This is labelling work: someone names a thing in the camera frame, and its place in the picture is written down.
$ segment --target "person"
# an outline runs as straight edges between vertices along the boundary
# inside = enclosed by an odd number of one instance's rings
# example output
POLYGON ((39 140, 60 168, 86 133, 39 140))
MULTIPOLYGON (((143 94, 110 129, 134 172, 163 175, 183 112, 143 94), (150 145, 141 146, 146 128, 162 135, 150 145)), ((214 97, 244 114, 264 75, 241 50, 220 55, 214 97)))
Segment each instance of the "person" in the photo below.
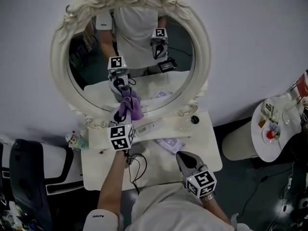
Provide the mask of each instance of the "person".
MULTIPOLYGON (((97 209, 86 219, 83 231, 122 231, 120 214, 122 181, 127 158, 117 151, 101 188, 97 209)), ((237 231, 251 231, 237 224, 237 231)), ((125 231, 232 231, 231 221, 216 200, 197 199, 181 183, 157 185, 140 192, 125 231)))
POLYGON ((157 63, 167 56, 155 60, 150 45, 155 28, 165 28, 166 18, 158 11, 148 8, 124 7, 105 11, 96 16, 96 29, 99 31, 100 45, 104 56, 117 56, 113 36, 116 40, 118 55, 123 56, 131 77, 160 73, 157 63))

